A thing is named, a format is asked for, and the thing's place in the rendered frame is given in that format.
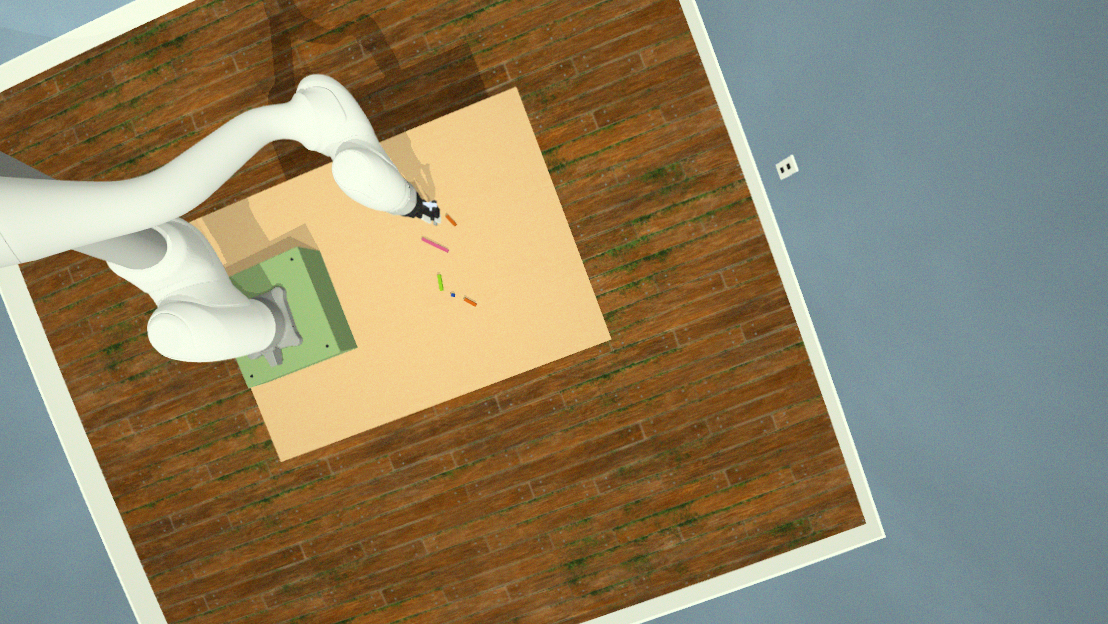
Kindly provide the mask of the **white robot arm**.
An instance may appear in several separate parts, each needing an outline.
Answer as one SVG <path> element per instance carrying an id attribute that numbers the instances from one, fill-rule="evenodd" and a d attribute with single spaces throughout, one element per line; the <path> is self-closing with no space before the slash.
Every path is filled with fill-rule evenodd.
<path id="1" fill-rule="evenodd" d="M 330 155 L 337 185 L 366 207 L 414 209 L 416 188 L 353 96 L 334 78 L 312 74 L 291 101 L 248 110 L 132 180 L 54 180 L 0 151 L 0 268 L 71 249 L 88 254 L 156 303 L 148 340 L 165 357 L 213 362 L 264 354 L 271 367 L 283 365 L 281 349 L 302 344 L 285 288 L 248 299 L 209 241 L 179 218 L 279 139 Z"/>

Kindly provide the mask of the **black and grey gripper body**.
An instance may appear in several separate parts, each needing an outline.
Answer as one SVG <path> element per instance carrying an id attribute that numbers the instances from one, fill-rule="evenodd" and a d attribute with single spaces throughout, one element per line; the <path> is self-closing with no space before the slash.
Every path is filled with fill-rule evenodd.
<path id="1" fill-rule="evenodd" d="M 423 211 L 423 209 L 425 209 L 425 208 L 427 208 L 427 206 L 425 206 L 425 205 L 423 205 L 423 202 L 427 202 L 427 201 L 425 201 L 425 200 L 421 200 L 421 197 L 420 197 L 420 195 L 418 194 L 418 192 L 417 192 L 417 191 L 416 191 L 416 193 L 417 193 L 417 203 L 416 203 L 416 207 L 414 207 L 414 209 L 412 209 L 412 211 L 411 211 L 410 213 L 408 213 L 408 214 L 406 214 L 406 215 L 400 215 L 400 216 L 403 216 L 403 217 L 410 217 L 410 216 L 413 216 L 413 215 L 416 215 L 416 213 L 417 213 L 418 211 Z M 421 207 L 421 208 L 420 208 L 420 207 Z M 420 209 L 419 209 L 419 208 L 420 208 Z"/>

